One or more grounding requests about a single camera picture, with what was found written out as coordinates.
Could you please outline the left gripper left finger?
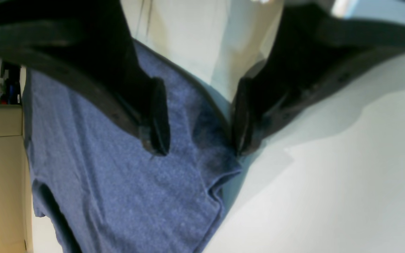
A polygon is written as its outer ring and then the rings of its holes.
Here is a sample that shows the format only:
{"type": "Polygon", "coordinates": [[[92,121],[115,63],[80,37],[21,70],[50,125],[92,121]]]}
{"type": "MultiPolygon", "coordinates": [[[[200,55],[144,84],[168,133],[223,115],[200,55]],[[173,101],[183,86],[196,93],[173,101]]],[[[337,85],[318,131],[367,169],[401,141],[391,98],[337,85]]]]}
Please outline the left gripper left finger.
{"type": "Polygon", "coordinates": [[[165,85],[140,67],[119,0],[4,1],[0,58],[61,82],[148,152],[168,154],[165,85]]]}

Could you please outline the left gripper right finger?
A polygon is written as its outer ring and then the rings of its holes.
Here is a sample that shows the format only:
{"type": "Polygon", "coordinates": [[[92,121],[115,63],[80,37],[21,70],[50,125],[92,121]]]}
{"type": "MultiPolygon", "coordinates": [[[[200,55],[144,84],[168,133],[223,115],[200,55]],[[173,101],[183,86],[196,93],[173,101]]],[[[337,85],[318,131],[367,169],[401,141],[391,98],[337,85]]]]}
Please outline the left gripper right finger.
{"type": "Polygon", "coordinates": [[[238,82],[232,141],[259,149],[308,107],[405,54],[405,0],[287,2],[268,58],[238,82]]]}

